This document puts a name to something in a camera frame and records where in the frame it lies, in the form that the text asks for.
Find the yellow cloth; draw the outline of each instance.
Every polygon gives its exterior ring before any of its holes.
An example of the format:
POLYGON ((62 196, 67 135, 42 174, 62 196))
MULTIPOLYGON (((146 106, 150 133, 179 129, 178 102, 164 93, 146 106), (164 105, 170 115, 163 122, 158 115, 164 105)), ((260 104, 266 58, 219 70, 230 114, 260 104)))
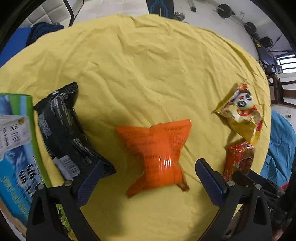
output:
MULTIPOLYGON (((103 241, 196 241, 217 212, 194 170, 205 158, 223 172, 226 149, 241 137, 214 113, 236 82, 246 79, 264 123, 252 169, 268 149, 271 108, 264 72, 248 53, 212 31, 156 15, 114 15, 47 34, 0 69, 1 92, 25 93, 34 104, 77 81, 75 109, 96 150, 117 173, 101 179, 82 212, 103 241), (139 161, 115 132, 118 125, 149 127, 191 119, 180 165, 190 191, 170 186, 130 200, 128 187, 142 174, 139 161)), ((37 129, 54 185, 63 180, 37 129)))

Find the orange snack bag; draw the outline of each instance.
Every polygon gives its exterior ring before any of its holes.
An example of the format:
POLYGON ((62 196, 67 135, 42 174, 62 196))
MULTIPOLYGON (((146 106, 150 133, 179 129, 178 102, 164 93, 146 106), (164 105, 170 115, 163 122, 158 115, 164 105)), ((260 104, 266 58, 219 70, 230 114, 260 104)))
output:
POLYGON ((128 198, 142 190, 173 184, 178 185, 182 191, 189 190, 178 161, 191 126, 190 120, 181 120, 150 128, 117 127, 128 149, 144 162, 143 175, 126 191, 128 198))

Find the blue gripper pad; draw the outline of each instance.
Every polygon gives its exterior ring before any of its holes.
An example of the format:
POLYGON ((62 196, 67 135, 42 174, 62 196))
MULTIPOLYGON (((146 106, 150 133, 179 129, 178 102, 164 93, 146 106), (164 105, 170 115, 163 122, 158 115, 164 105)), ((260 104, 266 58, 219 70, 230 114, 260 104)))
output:
POLYGON ((103 173, 104 163, 102 161, 98 161, 77 190, 77 207, 81 207, 87 203, 99 179, 103 177, 103 173))
POLYGON ((221 208, 225 193, 227 192, 227 187, 222 176, 218 172, 213 171, 204 159, 198 159, 196 161, 195 172, 209 195, 211 202, 221 208))

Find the white wall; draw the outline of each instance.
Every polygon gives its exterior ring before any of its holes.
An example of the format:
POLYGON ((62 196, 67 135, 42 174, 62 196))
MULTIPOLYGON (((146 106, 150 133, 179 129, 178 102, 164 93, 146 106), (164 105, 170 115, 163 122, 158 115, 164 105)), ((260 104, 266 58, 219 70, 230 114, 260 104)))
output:
MULTIPOLYGON (((275 43, 277 38, 280 37, 282 34, 280 29, 275 25, 274 22, 269 22, 257 27, 257 33, 260 35, 260 38, 263 38, 266 36, 270 37, 273 43, 275 43)), ((279 39, 279 41, 272 47, 272 51, 273 50, 292 50, 292 48, 288 40, 286 39, 286 37, 283 35, 279 39)))
POLYGON ((271 19, 251 0, 199 0, 199 1, 207 1, 215 6, 218 6, 222 3, 229 5, 233 12, 235 12, 236 16, 240 17, 240 11, 244 11, 244 19, 243 21, 252 22, 256 26, 263 25, 265 23, 271 22, 271 19))
POLYGON ((244 29, 231 19, 222 19, 215 7, 206 1, 193 0, 196 12, 190 10, 187 0, 174 0, 174 11, 185 14, 185 22, 216 32, 242 46, 250 55, 258 59, 258 53, 250 36, 244 29))

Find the black snack bag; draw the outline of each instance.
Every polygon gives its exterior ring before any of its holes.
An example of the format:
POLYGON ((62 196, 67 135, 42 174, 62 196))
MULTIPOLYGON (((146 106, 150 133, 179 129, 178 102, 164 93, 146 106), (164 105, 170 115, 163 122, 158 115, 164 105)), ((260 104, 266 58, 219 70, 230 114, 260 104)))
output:
POLYGON ((34 106, 47 151, 66 180, 74 180, 94 160, 103 161, 103 177, 110 176, 116 173, 114 166, 94 150, 78 121, 77 94, 78 85, 73 82, 34 106))

